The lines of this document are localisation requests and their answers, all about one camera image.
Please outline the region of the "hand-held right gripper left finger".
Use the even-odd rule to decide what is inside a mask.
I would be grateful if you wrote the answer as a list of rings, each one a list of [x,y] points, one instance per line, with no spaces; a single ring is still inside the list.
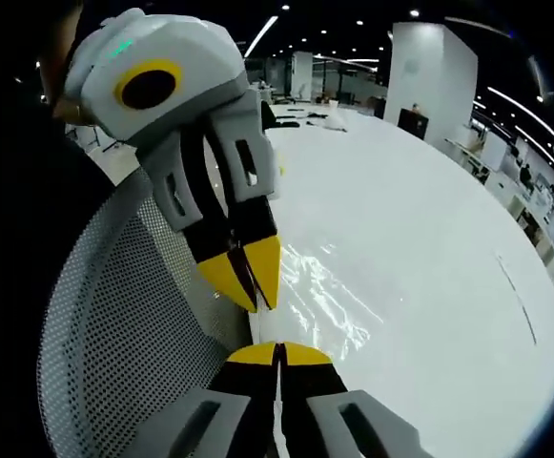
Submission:
[[[243,347],[137,427],[130,457],[264,457],[274,442],[278,345]]]

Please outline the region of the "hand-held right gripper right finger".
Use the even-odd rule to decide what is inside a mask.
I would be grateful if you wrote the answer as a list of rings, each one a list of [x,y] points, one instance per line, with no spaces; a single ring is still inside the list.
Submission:
[[[281,430],[291,457],[428,457],[415,427],[364,390],[348,389],[321,351],[286,342]]]

